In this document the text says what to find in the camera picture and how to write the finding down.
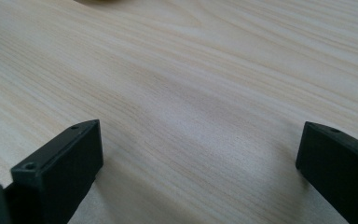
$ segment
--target screw hole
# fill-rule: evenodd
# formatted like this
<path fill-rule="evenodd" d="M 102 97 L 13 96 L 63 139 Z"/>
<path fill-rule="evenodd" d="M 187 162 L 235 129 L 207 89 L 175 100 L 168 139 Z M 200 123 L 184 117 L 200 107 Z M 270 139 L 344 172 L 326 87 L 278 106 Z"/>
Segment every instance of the screw hole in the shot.
<path fill-rule="evenodd" d="M 333 133 L 340 133 L 340 131 L 337 130 L 337 129 L 330 129 L 330 131 L 333 132 Z"/>
<path fill-rule="evenodd" d="M 24 168 L 26 170 L 34 170 L 36 168 L 36 163 L 34 162 L 28 162 L 24 165 Z"/>

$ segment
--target small hole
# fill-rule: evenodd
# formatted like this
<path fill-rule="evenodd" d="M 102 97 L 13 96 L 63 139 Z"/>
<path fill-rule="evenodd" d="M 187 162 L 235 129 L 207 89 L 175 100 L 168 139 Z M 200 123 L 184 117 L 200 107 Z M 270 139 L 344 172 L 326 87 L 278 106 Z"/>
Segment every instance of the small hole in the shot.
<path fill-rule="evenodd" d="M 34 168 L 36 168 L 36 163 L 29 162 L 29 163 L 24 165 L 24 168 L 27 169 L 27 170 L 34 170 Z"/>
<path fill-rule="evenodd" d="M 340 133 L 340 131 L 337 130 L 337 129 L 330 129 L 330 131 L 333 132 L 333 133 Z"/>

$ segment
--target black object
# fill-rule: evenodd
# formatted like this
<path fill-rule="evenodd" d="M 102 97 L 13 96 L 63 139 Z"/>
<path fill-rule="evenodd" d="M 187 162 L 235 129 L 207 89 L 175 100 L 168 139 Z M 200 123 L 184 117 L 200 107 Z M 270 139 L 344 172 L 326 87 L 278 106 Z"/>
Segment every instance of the black object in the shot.
<path fill-rule="evenodd" d="M 296 168 L 350 223 L 358 223 L 358 140 L 306 122 Z"/>
<path fill-rule="evenodd" d="M 98 120 L 74 125 L 11 168 L 0 223 L 67 223 L 103 166 Z"/>

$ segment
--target light wood surface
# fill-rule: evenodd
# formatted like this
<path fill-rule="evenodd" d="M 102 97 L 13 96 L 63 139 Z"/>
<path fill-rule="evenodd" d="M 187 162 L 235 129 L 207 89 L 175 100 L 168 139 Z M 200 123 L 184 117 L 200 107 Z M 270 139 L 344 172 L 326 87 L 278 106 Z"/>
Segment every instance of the light wood surface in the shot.
<path fill-rule="evenodd" d="M 295 168 L 358 138 L 358 1 L 0 0 L 0 183 L 100 119 L 71 223 L 345 223 Z"/>

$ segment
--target wooden table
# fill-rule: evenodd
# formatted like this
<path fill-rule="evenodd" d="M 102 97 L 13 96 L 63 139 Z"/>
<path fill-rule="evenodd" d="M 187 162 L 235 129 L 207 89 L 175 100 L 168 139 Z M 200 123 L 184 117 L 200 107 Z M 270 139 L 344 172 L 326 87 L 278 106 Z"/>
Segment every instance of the wooden table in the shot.
<path fill-rule="evenodd" d="M 71 223 L 343 223 L 295 160 L 306 120 L 358 138 L 358 1 L 0 0 L 0 183 L 89 119 Z"/>

